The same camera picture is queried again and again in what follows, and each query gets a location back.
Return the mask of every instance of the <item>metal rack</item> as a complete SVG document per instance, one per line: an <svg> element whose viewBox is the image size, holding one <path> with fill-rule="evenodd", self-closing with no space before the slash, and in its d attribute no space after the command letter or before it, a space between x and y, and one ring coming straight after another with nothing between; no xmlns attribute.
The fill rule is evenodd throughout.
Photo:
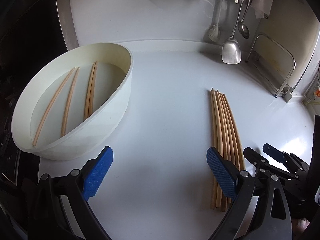
<svg viewBox="0 0 320 240"><path fill-rule="evenodd" d="M266 74L265 72L262 71L262 68L261 68L262 64L258 61L259 58L260 58L260 55L257 52L255 52L255 53L258 56L258 60L252 58L252 52L254 52L253 48L254 48L254 46L255 46L255 44L256 44L256 42L257 42L257 40L258 40L258 38L260 36L264 36L267 39L269 39L270 41L272 41L274 44L276 44L278 47L280 47L282 50L284 50L292 59L292 67L291 67L288 75L286 76L286 78L284 79L284 81L280 85L277 84L277 82L275 82L275 80L273 80L271 72ZM271 38L267 34L259 33L254 39L254 42L253 42L253 45L251 47L250 53L249 53L248 58L247 58L247 60L245 62L246 63L250 62L258 70L258 72L261 74L262 78L267 82L267 84L274 91L274 97L284 96L285 95L286 91L284 91L284 89L286 87L289 89L289 85L288 85L287 81L291 77L293 71L296 68L296 61L295 61L293 55L285 47L283 47L281 44L279 44L277 41L275 41L273 38Z"/></svg>

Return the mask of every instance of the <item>cutting board holder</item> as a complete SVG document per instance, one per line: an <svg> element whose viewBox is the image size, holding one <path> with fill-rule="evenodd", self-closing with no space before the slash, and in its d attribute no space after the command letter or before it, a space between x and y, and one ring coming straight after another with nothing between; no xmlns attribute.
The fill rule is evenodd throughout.
<svg viewBox="0 0 320 240"><path fill-rule="evenodd" d="M289 70L286 78L283 79L283 77L277 72L277 70L273 66L268 64L266 60L264 60L256 51L253 50L258 38L261 36L266 37L271 42L276 44L285 53L287 53L292 59L292 67ZM265 33L259 33L255 37L250 53L245 62L249 63L250 65L253 65L258 70L259 74L261 75L265 83L271 88L271 91L272 91L271 93L273 94L274 97L284 96L287 90L289 90L290 86L288 85L287 82L296 68L296 61L292 53L290 53L285 47L283 47L281 44L279 44L270 36L266 35Z"/></svg>

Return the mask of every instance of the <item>spatula head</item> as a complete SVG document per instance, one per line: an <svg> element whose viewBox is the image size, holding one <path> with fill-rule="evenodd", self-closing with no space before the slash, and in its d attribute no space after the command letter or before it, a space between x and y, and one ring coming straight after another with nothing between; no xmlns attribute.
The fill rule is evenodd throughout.
<svg viewBox="0 0 320 240"><path fill-rule="evenodd" d="M241 50L235 38L227 38L222 46L222 61L227 64L238 64L241 61Z"/></svg>

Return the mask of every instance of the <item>textured blue pad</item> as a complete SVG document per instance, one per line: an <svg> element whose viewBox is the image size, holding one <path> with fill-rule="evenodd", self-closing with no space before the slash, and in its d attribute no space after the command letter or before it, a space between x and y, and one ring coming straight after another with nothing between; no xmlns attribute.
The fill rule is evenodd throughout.
<svg viewBox="0 0 320 240"><path fill-rule="evenodd" d="M285 163L284 153L280 152L278 149L274 148L270 144L266 143L263 148L263 152L268 154L271 158L275 159L279 163Z"/></svg>
<svg viewBox="0 0 320 240"><path fill-rule="evenodd" d="M222 160L217 156L220 155L212 148L207 151L207 163L216 177L224 195L234 201L236 199L236 181L232 178L228 170L225 168Z"/></svg>
<svg viewBox="0 0 320 240"><path fill-rule="evenodd" d="M98 188L100 187L103 178L107 174L112 161L113 152L109 147L94 165L88 176L84 179L82 195L86 201L88 201L90 197L93 197L97 193Z"/></svg>

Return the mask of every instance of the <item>wooden chopstick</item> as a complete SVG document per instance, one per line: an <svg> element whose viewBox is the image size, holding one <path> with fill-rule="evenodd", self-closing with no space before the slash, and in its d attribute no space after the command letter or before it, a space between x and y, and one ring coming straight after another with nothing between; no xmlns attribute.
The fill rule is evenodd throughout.
<svg viewBox="0 0 320 240"><path fill-rule="evenodd" d="M88 117L93 114L93 96L94 96L94 86L95 86L95 83L96 83L97 68L98 68L98 62L96 61L94 63L94 69L93 69L93 77L92 77L91 90L90 90L90 99L89 99Z"/></svg>
<svg viewBox="0 0 320 240"><path fill-rule="evenodd" d="M225 160L229 159L228 155L228 135L227 135L227 127L226 127L226 120L225 120L225 116L224 116L224 112L223 112L223 108L222 108L222 101L220 98L220 94L219 91L216 91L216 97L217 97L217 103L218 103L218 109L219 109L219 115L220 115L220 122L221 122L221 131L222 131L222 139L223 139L223 158ZM225 212L227 210L227 198L225 197L225 195L222 195L222 199L221 199L221 211Z"/></svg>
<svg viewBox="0 0 320 240"><path fill-rule="evenodd" d="M220 116L219 116L219 109L218 103L216 98L216 93L212 88L212 96L213 96L213 104L214 104L214 112L216 118L216 127L217 127L217 141L218 141L218 152L222 155L223 154L223 146L222 146L222 133L221 133L221 123L220 123ZM216 199L216 207L221 206L221 198L222 198L222 190L219 185L217 185L217 199Z"/></svg>
<svg viewBox="0 0 320 240"><path fill-rule="evenodd" d="M42 126L43 126L43 124L44 124L45 119L47 118L47 115L48 115L48 113L49 113L49 111L50 111L50 109L51 109L54 101L56 100L56 98L57 98L57 96L59 95L61 89L63 88L63 86L65 85L65 83L67 82L68 78L71 76L72 72L75 70L75 68L76 68L76 67L74 67L73 69L70 70L69 74L68 74L68 75L65 77L65 79L62 81L62 83L61 83L60 86L58 87L57 91L56 91L55 94L53 95L50 103L48 104L47 109L45 110L44 115L42 116L42 119L41 119L40 124L39 124L39 126L38 126L38 129L37 129L37 131L36 131L35 138L33 139L33 143L32 143L33 146L36 146L36 144L37 144L37 141L38 141L38 138L39 138L39 135L40 135Z"/></svg>
<svg viewBox="0 0 320 240"><path fill-rule="evenodd" d="M213 102L213 93L210 91L211 98L211 113L212 113L212 144L217 149L218 148L218 135L217 135L217 125L216 125L216 114L214 111L214 102ZM212 189L212 199L211 199L211 209L216 208L217 202L217 191L218 191L218 182L215 176L213 176L213 189Z"/></svg>
<svg viewBox="0 0 320 240"><path fill-rule="evenodd" d="M91 86L92 86L92 78L93 78L93 71L96 62L92 64L91 73L89 77L88 89L87 89L87 97L85 98L85 105L84 105L84 120L86 120L89 116L89 101L90 101L90 93L91 93Z"/></svg>
<svg viewBox="0 0 320 240"><path fill-rule="evenodd" d="M62 119L62 127L61 127L61 137L66 135L68 113L69 113L71 98L72 98L73 90L74 90L75 85L76 85L76 80L77 80L77 77L78 77L78 73L79 73L79 67L77 68L75 76L73 77L73 80L72 80L72 83L71 83L71 87L70 87L70 90L69 90L69 94L68 94L68 98L67 98L66 107L64 109L64 114L63 114L63 119Z"/></svg>
<svg viewBox="0 0 320 240"><path fill-rule="evenodd" d="M227 106L226 103L226 98L225 98L225 94L222 95L222 99L223 99L223 103L226 107L226 111L227 111L227 120L228 120L228 128L230 129L230 140L232 143L230 143L230 151L231 153L233 153L233 155L231 155L231 161L232 163L238 168L238 170L240 170L240 164L239 164L239 154L238 154L238 146L237 146L237 142L236 142L236 135L235 135L235 130L233 127L233 123L231 120L231 116L230 116L230 112L229 112L229 108Z"/></svg>
<svg viewBox="0 0 320 240"><path fill-rule="evenodd" d="M239 154L240 170L245 170L245 166L244 166L244 156L243 156L243 151L242 151L242 146L241 146L241 141L240 141L239 132L238 132L238 129L237 129L237 126L236 126L236 122L235 122L235 119L234 119L234 117L233 117L233 114L232 114L232 111L231 111L231 108L230 108L230 105L229 105L229 102L228 102L228 100L227 100L226 95L224 95L224 98L225 98L225 100L226 100L226 103L227 103L227 106L228 106L228 109L229 109L229 113L230 113L230 117L231 117L231 120L232 120L232 123L233 123L233 128L234 128L234 130L235 130L236 142L237 142L237 148L238 148L238 154Z"/></svg>

